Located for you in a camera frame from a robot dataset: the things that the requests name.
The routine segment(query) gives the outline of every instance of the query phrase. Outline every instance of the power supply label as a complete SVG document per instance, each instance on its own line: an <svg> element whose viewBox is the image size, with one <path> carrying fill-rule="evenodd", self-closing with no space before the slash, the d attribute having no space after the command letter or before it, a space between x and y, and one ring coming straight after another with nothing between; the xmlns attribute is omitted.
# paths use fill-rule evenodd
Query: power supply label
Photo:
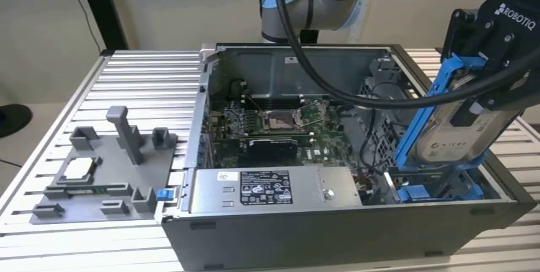
<svg viewBox="0 0 540 272"><path fill-rule="evenodd" d="M240 203L244 206L292 204L288 171L240 172Z"/></svg>

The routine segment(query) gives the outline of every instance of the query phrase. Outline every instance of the motherboard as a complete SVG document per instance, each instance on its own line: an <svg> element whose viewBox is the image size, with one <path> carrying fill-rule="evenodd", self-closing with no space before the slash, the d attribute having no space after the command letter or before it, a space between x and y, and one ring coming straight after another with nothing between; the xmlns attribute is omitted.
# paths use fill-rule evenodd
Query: motherboard
<svg viewBox="0 0 540 272"><path fill-rule="evenodd" d="M212 106L216 168L320 165L357 169L337 106L328 99L268 102L244 96Z"/></svg>

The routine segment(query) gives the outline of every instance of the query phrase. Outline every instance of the black chair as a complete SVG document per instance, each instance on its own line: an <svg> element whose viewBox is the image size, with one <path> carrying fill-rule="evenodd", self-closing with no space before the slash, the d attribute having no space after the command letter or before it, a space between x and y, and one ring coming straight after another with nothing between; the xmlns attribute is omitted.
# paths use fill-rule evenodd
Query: black chair
<svg viewBox="0 0 540 272"><path fill-rule="evenodd" d="M32 111L21 104L0 106L0 137L19 132L32 120Z"/></svg>

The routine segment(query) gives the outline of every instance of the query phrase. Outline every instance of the open computer tower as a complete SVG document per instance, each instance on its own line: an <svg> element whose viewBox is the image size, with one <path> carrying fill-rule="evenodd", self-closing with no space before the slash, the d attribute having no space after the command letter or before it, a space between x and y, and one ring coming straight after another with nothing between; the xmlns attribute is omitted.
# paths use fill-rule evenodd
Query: open computer tower
<svg viewBox="0 0 540 272"><path fill-rule="evenodd" d="M400 46L304 50L323 78L359 96L407 99L429 88ZM448 256L536 205L491 153L469 170L399 171L416 110L335 101L289 47L217 44L201 59L185 177L161 224L187 270ZM400 190L417 185L427 197L409 201Z"/></svg>

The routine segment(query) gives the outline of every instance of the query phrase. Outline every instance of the aluminum extrusion table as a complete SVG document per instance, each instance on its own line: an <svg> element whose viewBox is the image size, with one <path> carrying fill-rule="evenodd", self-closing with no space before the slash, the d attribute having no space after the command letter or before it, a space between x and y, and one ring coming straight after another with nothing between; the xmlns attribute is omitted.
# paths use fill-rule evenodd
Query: aluminum extrusion table
<svg viewBox="0 0 540 272"><path fill-rule="evenodd" d="M435 49L408 54L431 79ZM31 225L29 210L67 157L69 133L92 125L113 134L104 119L112 105L129 108L141 132L168 127L179 135L169 185L183 180L187 138L199 81L199 51L117 51L101 57L0 198L0 271L181 271L164 231L153 220ZM519 118L492 146L519 182L540 200L540 135ZM479 235L452 256L292 271L540 271L540 207L501 230Z"/></svg>

